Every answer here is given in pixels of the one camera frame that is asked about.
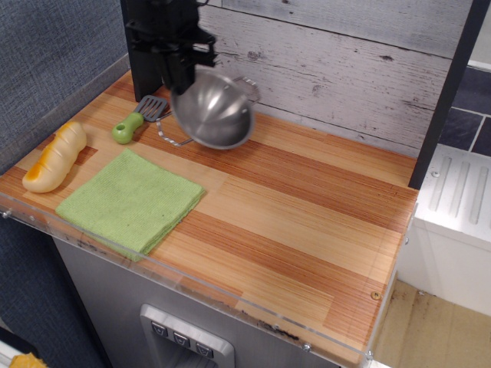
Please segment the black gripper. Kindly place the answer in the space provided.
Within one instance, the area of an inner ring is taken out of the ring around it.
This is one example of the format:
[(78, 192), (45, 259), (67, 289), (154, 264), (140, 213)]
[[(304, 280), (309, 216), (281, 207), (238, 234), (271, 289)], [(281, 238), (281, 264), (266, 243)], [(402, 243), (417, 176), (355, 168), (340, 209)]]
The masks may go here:
[[(195, 82), (195, 64), (213, 67), (216, 38), (199, 26), (207, 1), (128, 1), (125, 28), (135, 51), (155, 53), (166, 87), (184, 94)], [(167, 63), (170, 58), (170, 69)]]

